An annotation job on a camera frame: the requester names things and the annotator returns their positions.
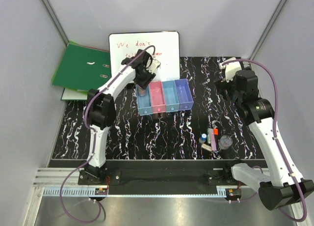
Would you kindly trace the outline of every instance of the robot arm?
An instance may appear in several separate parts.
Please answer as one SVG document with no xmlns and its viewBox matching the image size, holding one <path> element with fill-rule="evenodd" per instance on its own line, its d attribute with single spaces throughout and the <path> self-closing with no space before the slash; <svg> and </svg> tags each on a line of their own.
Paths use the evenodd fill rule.
<svg viewBox="0 0 314 226">
<path fill-rule="evenodd" d="M 99 91 L 105 90 L 92 104 L 88 113 L 88 122 L 92 128 L 90 147 L 95 144 L 95 150 L 92 153 L 93 150 L 90 148 L 88 159 L 91 156 L 92 159 L 85 170 L 95 177 L 100 177 L 100 168 L 106 161 L 106 141 L 109 129 L 116 118 L 115 100 L 117 96 L 131 81 L 134 81 L 142 89 L 146 89 L 149 82 L 156 76 L 155 71 L 160 67 L 160 62 L 153 59 L 148 52 L 144 52 L 137 60 L 126 67 L 135 57 L 125 58 L 121 62 L 119 71 L 106 84 L 98 90 L 91 89 L 88 93 L 87 103 Z"/>
<path fill-rule="evenodd" d="M 239 62 L 226 66 L 221 63 L 220 68 L 226 70 L 226 78 L 216 81 L 215 85 L 224 99 L 235 102 L 239 115 L 261 147 L 270 173 L 270 176 L 267 176 L 247 164 L 240 163 L 231 166 L 229 176 L 258 192 L 268 210 L 299 202 L 299 192 L 276 144 L 278 139 L 293 176 L 300 184 L 304 197 L 307 197 L 314 191 L 314 183 L 312 180 L 303 179 L 288 153 L 277 125 L 277 137 L 274 137 L 274 110 L 269 101 L 259 97 L 258 78 L 254 71 L 250 68 L 242 70 Z"/>
</svg>

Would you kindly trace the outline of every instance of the white wall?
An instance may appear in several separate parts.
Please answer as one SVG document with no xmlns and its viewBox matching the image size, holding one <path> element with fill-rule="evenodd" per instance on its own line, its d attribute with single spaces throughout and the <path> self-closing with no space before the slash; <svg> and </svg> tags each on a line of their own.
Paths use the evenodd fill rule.
<svg viewBox="0 0 314 226">
<path fill-rule="evenodd" d="M 274 74 L 279 90 L 278 124 L 305 179 L 314 180 L 314 0 L 288 0 L 255 60 Z M 262 95 L 274 100 L 271 80 L 254 67 Z M 314 195 L 306 203 L 314 222 Z"/>
<path fill-rule="evenodd" d="M 39 0 L 0 0 L 0 221 L 21 222 L 62 116 L 51 77 L 64 45 Z"/>
<path fill-rule="evenodd" d="M 50 0 L 68 38 L 109 50 L 116 32 L 177 30 L 181 56 L 249 57 L 279 0 Z"/>
</svg>

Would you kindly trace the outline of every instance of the black table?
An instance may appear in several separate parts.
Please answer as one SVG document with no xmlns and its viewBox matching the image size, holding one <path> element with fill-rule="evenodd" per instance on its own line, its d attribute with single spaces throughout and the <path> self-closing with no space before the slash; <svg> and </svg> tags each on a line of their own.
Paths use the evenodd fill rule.
<svg viewBox="0 0 314 226">
<path fill-rule="evenodd" d="M 223 77 L 218 63 L 225 59 L 180 59 L 181 78 L 188 79 L 194 98 L 191 111 L 139 116 L 135 87 L 125 88 L 116 99 L 117 118 L 107 139 L 107 159 L 263 159 L 235 106 L 221 100 L 214 86 Z M 85 107 L 83 101 L 67 103 L 50 167 L 77 166 L 87 158 L 90 133 L 83 123 Z M 225 151 L 202 150 L 198 139 L 209 127 L 232 136 L 233 146 Z"/>
</svg>

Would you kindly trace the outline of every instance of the pink plastic bin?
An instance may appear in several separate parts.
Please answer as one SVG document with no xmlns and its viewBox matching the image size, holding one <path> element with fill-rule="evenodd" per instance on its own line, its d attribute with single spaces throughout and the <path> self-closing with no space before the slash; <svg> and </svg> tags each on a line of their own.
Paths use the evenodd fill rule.
<svg viewBox="0 0 314 226">
<path fill-rule="evenodd" d="M 166 103 L 163 96 L 161 81 L 150 82 L 149 91 L 151 94 L 153 113 L 166 112 Z"/>
</svg>

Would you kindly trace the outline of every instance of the pink eraser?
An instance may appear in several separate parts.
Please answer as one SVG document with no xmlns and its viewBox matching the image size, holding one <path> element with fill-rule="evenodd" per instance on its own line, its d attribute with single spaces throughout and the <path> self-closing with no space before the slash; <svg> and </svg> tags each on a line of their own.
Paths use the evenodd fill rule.
<svg viewBox="0 0 314 226">
<path fill-rule="evenodd" d="M 209 131 L 209 138 L 210 138 L 210 145 L 211 145 L 211 149 L 213 151 L 216 151 L 217 150 L 217 147 L 216 147 L 216 141 L 215 141 L 215 134 L 214 134 L 214 130 L 211 129 Z"/>
</svg>

